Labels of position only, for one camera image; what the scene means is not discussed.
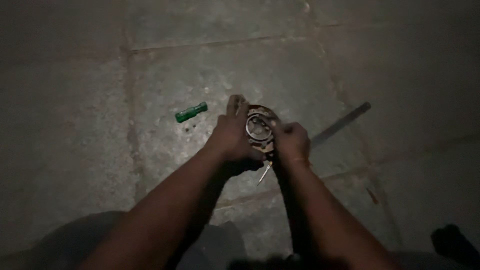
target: stone floor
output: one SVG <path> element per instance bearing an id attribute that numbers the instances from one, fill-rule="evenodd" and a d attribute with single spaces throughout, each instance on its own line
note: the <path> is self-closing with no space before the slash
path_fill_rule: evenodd
<path id="1" fill-rule="evenodd" d="M 475 0 L 3 1 L 0 255 L 130 209 L 234 93 L 311 136 L 369 101 L 312 149 L 315 172 L 390 250 L 432 251 L 448 223 L 480 248 L 479 14 Z M 211 223 L 233 221 L 251 257 L 286 255 L 278 184 L 261 174 L 231 179 Z"/>

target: green screwdriver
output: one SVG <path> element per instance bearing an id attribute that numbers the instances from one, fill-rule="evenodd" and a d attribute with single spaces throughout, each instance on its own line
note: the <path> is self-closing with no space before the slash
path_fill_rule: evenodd
<path id="1" fill-rule="evenodd" d="M 186 121 L 186 120 L 194 117 L 195 115 L 199 114 L 200 112 L 207 111 L 207 110 L 208 110 L 207 103 L 204 101 L 204 102 L 198 104 L 198 106 L 190 107 L 190 108 L 188 108 L 186 110 L 183 110 L 181 112 L 177 112 L 175 114 L 175 119 L 177 119 L 177 122 L 181 123 L 183 121 Z"/>

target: finger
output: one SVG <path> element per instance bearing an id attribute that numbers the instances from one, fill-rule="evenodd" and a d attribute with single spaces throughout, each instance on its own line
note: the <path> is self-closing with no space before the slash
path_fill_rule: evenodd
<path id="1" fill-rule="evenodd" d="M 230 99 L 228 100 L 228 104 L 227 104 L 228 117 L 235 117 L 235 114 L 237 113 L 237 108 L 238 108 L 238 100 L 239 100 L 238 95 L 230 96 Z"/>
<path id="2" fill-rule="evenodd" d="M 226 117 L 226 115 L 224 115 L 224 114 L 219 115 L 219 116 L 218 116 L 218 119 L 217 119 L 217 121 L 216 121 L 216 124 L 219 125 L 220 123 L 222 123 L 223 121 L 225 121 L 226 118 L 227 118 L 227 117 Z"/>
<path id="3" fill-rule="evenodd" d="M 245 123 L 247 121 L 247 115 L 248 115 L 248 107 L 250 106 L 250 104 L 248 102 L 244 102 L 240 109 L 239 109 L 239 113 L 237 115 L 237 118 L 242 122 L 242 123 Z"/>
<path id="4" fill-rule="evenodd" d="M 267 159 L 266 155 L 256 149 L 251 149 L 248 153 L 248 157 L 252 160 L 265 161 Z"/>

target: small screwdriver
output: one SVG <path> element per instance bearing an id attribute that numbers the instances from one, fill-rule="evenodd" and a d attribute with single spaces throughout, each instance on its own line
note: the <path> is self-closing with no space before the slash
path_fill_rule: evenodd
<path id="1" fill-rule="evenodd" d="M 260 178 L 260 181 L 258 181 L 258 184 L 257 185 L 260 185 L 260 182 L 264 179 L 265 175 L 267 174 L 268 170 L 270 169 L 270 167 L 272 166 L 273 162 L 270 162 L 265 170 L 265 172 L 263 173 L 262 177 Z"/>
<path id="2" fill-rule="evenodd" d="M 183 121 L 186 121 L 186 120 L 194 117 L 195 115 L 199 114 L 200 112 L 207 111 L 207 110 L 208 110 L 207 103 L 204 101 L 204 102 L 198 104 L 198 106 L 190 107 L 190 108 L 188 108 L 186 110 L 183 110 L 181 112 L 177 112 L 175 114 L 175 119 L 177 119 L 177 122 L 181 123 Z"/>

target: concrete floor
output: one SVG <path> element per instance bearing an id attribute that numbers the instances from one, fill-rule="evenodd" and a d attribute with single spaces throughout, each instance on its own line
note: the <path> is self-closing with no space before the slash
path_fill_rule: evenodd
<path id="1" fill-rule="evenodd" d="M 369 101 L 312 150 L 316 173 L 390 250 L 432 251 L 448 223 L 480 248 L 479 14 L 475 0 L 3 1 L 0 255 L 130 209 L 234 93 L 312 136 Z M 231 179 L 211 223 L 233 221 L 254 258 L 287 255 L 276 178 L 257 187 L 261 174 Z"/>

